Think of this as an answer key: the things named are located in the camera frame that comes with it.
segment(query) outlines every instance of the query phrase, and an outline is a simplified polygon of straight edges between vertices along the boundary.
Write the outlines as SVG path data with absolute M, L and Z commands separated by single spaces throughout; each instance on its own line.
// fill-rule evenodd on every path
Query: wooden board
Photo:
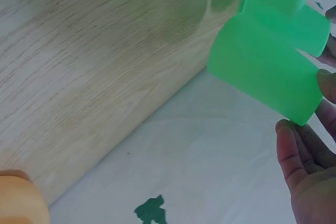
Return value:
M 0 0 L 0 168 L 53 202 L 206 64 L 239 0 Z

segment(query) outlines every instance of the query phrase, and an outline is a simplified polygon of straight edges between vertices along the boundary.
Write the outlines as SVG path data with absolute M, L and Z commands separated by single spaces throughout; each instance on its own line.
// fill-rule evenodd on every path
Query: finger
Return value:
M 298 152 L 293 131 L 289 122 L 282 120 L 276 125 L 277 154 L 285 181 L 291 193 L 304 180 L 308 173 L 305 170 Z
M 336 58 L 331 54 L 331 52 L 327 48 L 323 52 L 323 54 L 319 58 L 317 58 L 317 60 L 330 67 L 336 68 Z
M 304 127 L 296 126 L 296 129 L 317 165 L 327 169 L 336 164 L 336 155 L 329 150 L 309 125 Z
M 295 129 L 295 124 L 292 123 L 291 126 L 292 126 L 291 129 L 293 131 L 293 134 L 294 134 L 294 137 L 295 137 L 295 140 L 296 140 L 296 146 L 297 146 L 298 151 L 299 151 L 299 156 L 300 156 L 301 162 L 302 162 L 305 170 L 307 171 L 307 173 L 308 174 L 313 174 L 313 173 L 323 171 L 324 168 L 322 168 L 321 166 L 319 166 L 315 163 L 312 155 L 310 154 L 307 147 L 303 143 L 300 134 Z
M 336 74 L 321 69 L 317 73 L 317 81 L 324 97 L 336 103 Z
M 316 115 L 328 133 L 336 140 L 336 109 L 328 101 L 322 100 Z
M 327 48 L 330 51 L 330 54 L 336 57 L 336 39 L 333 36 L 329 36 L 327 41 Z
M 334 24 L 336 24 L 336 6 L 326 12 L 326 17 Z

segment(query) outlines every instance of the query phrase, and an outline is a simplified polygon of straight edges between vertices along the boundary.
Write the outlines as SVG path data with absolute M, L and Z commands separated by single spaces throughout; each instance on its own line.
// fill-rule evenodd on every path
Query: white surface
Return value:
M 135 208 L 162 195 L 168 224 L 294 223 L 276 159 L 280 118 L 203 71 L 61 197 L 52 222 L 140 224 Z

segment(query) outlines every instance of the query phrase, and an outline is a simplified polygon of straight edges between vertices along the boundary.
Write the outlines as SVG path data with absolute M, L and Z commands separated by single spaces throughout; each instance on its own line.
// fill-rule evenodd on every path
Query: palm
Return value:
M 335 179 L 335 168 L 328 168 L 324 172 L 309 175 L 302 181 L 305 189 L 292 199 L 298 223 L 334 223 Z

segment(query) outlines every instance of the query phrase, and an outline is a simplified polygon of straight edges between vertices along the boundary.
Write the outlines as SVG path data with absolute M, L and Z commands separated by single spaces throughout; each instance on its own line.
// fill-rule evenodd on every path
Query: wood grain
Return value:
M 57 199 L 205 66 L 216 1 L 0 0 L 0 168 Z

